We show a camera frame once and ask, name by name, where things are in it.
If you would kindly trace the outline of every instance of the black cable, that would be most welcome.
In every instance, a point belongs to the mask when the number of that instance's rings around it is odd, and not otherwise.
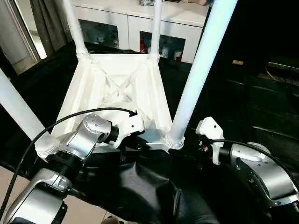
[[[262,150],[262,149],[260,149],[260,148],[258,148],[256,146],[254,146],[254,145],[251,145],[249,143],[244,143],[244,142],[238,142],[238,141],[226,140],[226,139],[216,139],[216,140],[210,139],[210,142],[211,143],[228,142],[228,143],[232,143],[232,144],[238,144],[238,145],[241,145],[241,146],[252,148],[252,149],[258,151],[259,153],[262,153],[262,154],[268,156],[270,159],[272,159],[274,162],[276,162],[277,165],[279,165],[289,175],[291,181],[294,183],[294,185],[296,186],[297,190],[299,190],[299,185],[297,184],[297,182],[296,182],[293,174],[288,170],[287,167],[285,167],[285,165],[278,158],[276,158],[275,156],[271,155],[270,153],[265,152],[264,150]]]
[[[9,187],[7,189],[7,192],[5,194],[5,198],[3,200],[3,203],[1,205],[1,209],[0,209],[0,221],[2,219],[2,216],[3,216],[3,213],[5,211],[5,208],[6,208],[6,205],[8,203],[8,200],[9,200],[9,197],[10,197],[10,194],[13,190],[13,187],[14,187],[14,183],[15,183],[15,180],[19,174],[19,171],[20,171],[20,168],[21,168],[21,165],[23,163],[23,160],[25,158],[25,156],[27,155],[27,153],[29,152],[30,148],[34,145],[34,143],[43,135],[45,134],[47,131],[49,131],[51,128],[53,128],[54,126],[58,125],[59,123],[69,119],[69,118],[72,118],[72,117],[75,117],[75,116],[78,116],[78,115],[81,115],[81,114],[85,114],[85,113],[91,113],[91,112],[96,112],[96,111],[124,111],[124,112],[128,112],[130,114],[130,116],[134,116],[136,115],[137,113],[134,112],[134,111],[130,111],[130,110],[127,110],[127,109],[123,109],[123,108],[117,108],[117,107],[105,107],[105,108],[97,108],[97,109],[91,109],[91,110],[86,110],[86,111],[80,111],[80,112],[77,112],[77,113],[74,113],[74,114],[71,114],[71,115],[68,115],[64,118],[61,118],[60,120],[56,121],[54,124],[50,125],[49,127],[45,128],[42,132],[40,132],[32,141],[31,143],[29,144],[29,146],[26,148],[23,156],[21,157],[21,160],[17,166],[17,168],[15,169],[14,171],[14,175],[10,181],[10,184],[9,184]]]

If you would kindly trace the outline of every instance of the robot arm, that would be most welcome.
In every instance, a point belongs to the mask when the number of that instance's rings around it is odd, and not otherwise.
[[[41,169],[10,206],[4,224],[61,223],[67,211],[63,198],[96,144],[105,142],[117,148],[124,138],[143,131],[138,114],[118,126],[94,114],[85,116],[77,130],[46,158],[49,169]]]
[[[212,117],[202,120],[196,134],[202,139],[200,144],[206,150],[212,150],[212,161],[215,165],[230,164],[238,176],[249,185],[263,206],[277,211],[277,208],[290,208],[299,214],[299,193],[296,184],[286,170],[273,159],[250,147],[228,142],[215,142],[209,147],[211,140],[224,139],[223,130]],[[269,150],[257,143],[249,143],[265,153]]]

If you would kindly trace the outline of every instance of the white tube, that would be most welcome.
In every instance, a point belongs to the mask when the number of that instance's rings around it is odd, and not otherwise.
[[[71,35],[75,41],[76,53],[78,58],[89,57],[89,53],[84,45],[84,38],[81,30],[79,20],[74,14],[73,6],[70,0],[63,0],[64,12],[67,23],[71,31]]]
[[[162,15],[162,0],[155,0],[155,15],[151,36],[150,56],[159,58],[160,27]]]
[[[234,12],[237,0],[215,0],[187,83],[184,88],[171,130],[165,137],[169,148],[180,149],[184,134],[201,90],[217,54],[220,43]]]
[[[31,140],[45,129],[1,69],[0,103]],[[36,142],[36,151],[50,153],[58,146],[59,141],[47,132]]]

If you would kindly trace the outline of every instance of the gray curtain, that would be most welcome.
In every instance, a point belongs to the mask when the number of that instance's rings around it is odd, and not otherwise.
[[[37,32],[47,56],[68,42],[55,0],[30,0]]]

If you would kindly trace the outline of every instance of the floor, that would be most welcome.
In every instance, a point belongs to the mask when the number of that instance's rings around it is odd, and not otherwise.
[[[13,173],[3,167],[0,167],[0,203],[3,202],[6,190],[8,188],[9,182],[13,176]],[[13,192],[10,196],[10,199],[7,204],[7,208],[11,205],[11,203],[17,198],[17,196],[21,193],[21,191],[28,184],[28,180],[23,177],[18,177],[17,181],[14,185]],[[84,201],[81,201],[73,196],[67,196],[64,202],[68,205],[68,211],[63,220],[63,224],[100,224],[104,219],[109,216],[114,216],[113,214],[107,212],[106,210],[88,204]],[[124,221],[118,218],[120,221],[123,221],[125,224],[133,224],[132,222]]]

